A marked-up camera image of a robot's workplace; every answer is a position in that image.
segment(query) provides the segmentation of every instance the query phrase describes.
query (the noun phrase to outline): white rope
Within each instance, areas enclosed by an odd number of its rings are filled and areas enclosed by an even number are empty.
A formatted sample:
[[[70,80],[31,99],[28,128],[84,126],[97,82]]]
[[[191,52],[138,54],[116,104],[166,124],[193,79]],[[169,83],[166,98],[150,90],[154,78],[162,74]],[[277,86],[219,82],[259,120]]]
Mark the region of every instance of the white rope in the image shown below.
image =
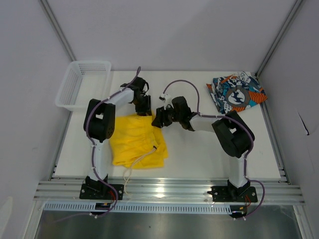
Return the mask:
[[[145,158],[145,156],[150,155],[150,154],[152,154],[153,152],[155,152],[155,150],[156,150],[156,148],[154,147],[150,152],[148,152],[148,153],[142,155],[141,157],[135,159],[135,161],[132,163],[132,165],[124,171],[124,173],[123,173],[123,178],[124,178],[124,180],[125,180],[124,193],[125,193],[126,195],[129,196],[129,194],[128,194],[127,191],[126,191],[126,185],[127,185],[128,181],[129,181],[130,178],[131,178],[134,165],[137,164],[138,162],[140,162],[143,158]],[[129,176],[128,176],[128,178],[125,178],[125,174],[126,174],[126,172],[127,172],[128,170],[130,171]]]

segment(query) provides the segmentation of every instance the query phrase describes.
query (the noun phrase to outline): folded clothing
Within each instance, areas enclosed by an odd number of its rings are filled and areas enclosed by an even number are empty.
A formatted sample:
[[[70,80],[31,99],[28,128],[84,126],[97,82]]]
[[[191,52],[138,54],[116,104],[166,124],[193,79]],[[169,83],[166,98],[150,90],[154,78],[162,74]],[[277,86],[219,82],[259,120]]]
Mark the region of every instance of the folded clothing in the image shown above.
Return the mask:
[[[166,143],[161,129],[152,126],[152,116],[116,117],[115,130],[110,138],[113,153],[113,165],[131,167],[141,156],[141,161],[133,165],[133,169],[156,168],[164,166],[168,157]]]
[[[213,83],[206,85],[218,111],[222,114],[230,111],[240,112],[267,99],[264,89],[245,72],[213,78]]]

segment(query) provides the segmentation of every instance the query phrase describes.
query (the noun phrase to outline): metal post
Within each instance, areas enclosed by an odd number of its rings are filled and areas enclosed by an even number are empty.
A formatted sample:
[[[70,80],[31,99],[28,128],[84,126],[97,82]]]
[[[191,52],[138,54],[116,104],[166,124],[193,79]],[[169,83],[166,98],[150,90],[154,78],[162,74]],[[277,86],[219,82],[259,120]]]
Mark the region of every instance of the metal post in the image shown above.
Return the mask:
[[[42,6],[42,9],[45,13],[45,15],[47,16],[54,32],[56,33],[56,36],[59,38],[63,49],[65,51],[65,53],[67,54],[67,56],[69,57],[70,61],[76,61],[76,58],[73,54],[73,51],[71,49],[70,44],[68,43],[67,39],[65,38],[63,31],[59,25],[59,23],[56,20],[56,17],[54,16],[54,13],[48,3],[47,0],[39,0],[40,5]]]
[[[260,64],[257,73],[256,73],[256,77],[259,78],[259,76],[261,75],[261,73],[263,72],[263,70],[265,69],[267,63],[269,62],[270,58],[272,57],[272,55],[274,54],[275,50],[277,49],[279,43],[282,41],[284,35],[287,33],[289,27],[291,26],[291,24],[293,23],[293,21],[295,20],[297,14],[299,13],[300,9],[302,8],[303,3],[305,2],[305,0],[296,0],[295,4],[293,5],[293,7],[291,8],[290,12],[288,13],[286,20],[284,21],[283,25],[281,26],[275,40],[273,41],[271,47],[269,48],[264,60],[262,61],[262,63]]]

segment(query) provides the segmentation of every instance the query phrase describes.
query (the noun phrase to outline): white basket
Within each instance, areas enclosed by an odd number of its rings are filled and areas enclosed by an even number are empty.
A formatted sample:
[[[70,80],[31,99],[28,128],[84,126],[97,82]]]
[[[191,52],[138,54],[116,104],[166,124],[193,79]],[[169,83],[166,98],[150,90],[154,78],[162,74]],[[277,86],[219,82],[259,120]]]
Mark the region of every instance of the white basket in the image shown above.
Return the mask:
[[[56,106],[73,111],[86,109],[91,99],[104,99],[110,88],[110,71],[108,61],[71,62],[55,98]]]

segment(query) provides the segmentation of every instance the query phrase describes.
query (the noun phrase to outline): white wall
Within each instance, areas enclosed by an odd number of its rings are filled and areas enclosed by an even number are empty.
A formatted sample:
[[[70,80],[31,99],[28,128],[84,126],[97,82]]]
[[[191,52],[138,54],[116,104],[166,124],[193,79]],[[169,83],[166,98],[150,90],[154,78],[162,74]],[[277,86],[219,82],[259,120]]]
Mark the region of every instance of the white wall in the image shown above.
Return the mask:
[[[318,9],[319,1],[306,1],[261,76],[288,176],[302,188],[315,238],[319,238]]]
[[[54,98],[68,59],[36,0],[1,1],[0,32],[0,207],[13,197],[3,238],[15,239],[66,120]]]
[[[295,0],[49,0],[78,59],[256,71]]]

